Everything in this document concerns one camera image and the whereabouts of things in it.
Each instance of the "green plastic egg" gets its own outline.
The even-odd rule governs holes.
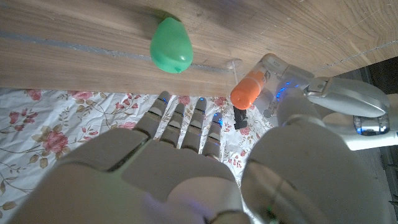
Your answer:
[[[165,72],[181,73],[193,60],[193,49],[183,24],[171,17],[162,21],[150,43],[150,56]]]

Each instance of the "orange marker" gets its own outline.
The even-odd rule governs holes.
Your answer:
[[[266,70],[262,60],[235,86],[231,92],[232,104],[240,110],[248,109],[264,86]]]

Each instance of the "wood grain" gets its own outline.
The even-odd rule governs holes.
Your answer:
[[[0,31],[146,56],[149,56],[150,38],[157,24],[165,12],[168,12],[178,17],[188,30],[195,53],[193,63],[224,69],[228,60],[240,58],[243,60],[242,66],[238,68],[241,73],[250,70],[269,52],[277,54],[289,63],[315,72],[318,76],[328,77],[398,56],[398,42],[395,41],[398,39],[398,1],[3,2],[3,6],[0,7]],[[35,47],[46,49],[48,46]],[[73,66],[72,61],[67,60],[68,57],[61,55],[65,49],[59,51],[59,54],[54,55],[59,57],[59,63]],[[28,51],[19,53],[32,55]],[[131,68],[116,68],[112,62],[110,59],[109,69]],[[140,76],[146,72],[148,76],[166,75],[155,68],[147,71],[148,67],[141,65],[146,63],[149,66],[150,62],[130,62],[131,65],[137,65],[134,68],[137,73],[131,75]],[[21,63],[21,66],[26,67],[27,64]],[[194,73],[204,77],[215,75],[203,70]],[[190,75],[188,77],[192,78],[192,83],[198,78]],[[85,73],[81,78],[89,80],[95,77]],[[3,74],[0,81],[2,86],[8,86],[3,80]],[[118,86],[108,87],[105,83],[101,85],[97,83],[97,88],[121,91]],[[211,89],[220,85],[209,85],[202,91],[194,92],[201,95],[225,95],[225,89]],[[29,87],[25,83],[17,86]],[[66,89],[69,86],[58,83],[57,86],[46,88]],[[137,89],[139,92],[149,93],[147,90],[148,87],[144,85],[139,85]],[[188,94],[177,89],[170,91]]]
[[[176,75],[159,71],[150,61],[16,40],[0,39],[0,54],[1,85],[13,88],[226,96],[234,86],[229,73],[189,68]]]

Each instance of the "floral bedsheet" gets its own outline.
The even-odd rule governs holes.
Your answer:
[[[0,88],[0,222],[9,219],[57,159],[110,129],[132,129],[156,98],[133,93]],[[186,106],[181,144],[198,98],[173,96],[156,138],[180,102]],[[214,113],[221,112],[222,162],[240,185],[248,153],[271,124],[252,106],[247,112],[248,126],[235,130],[231,102],[223,97],[206,99],[202,135],[207,135]]]

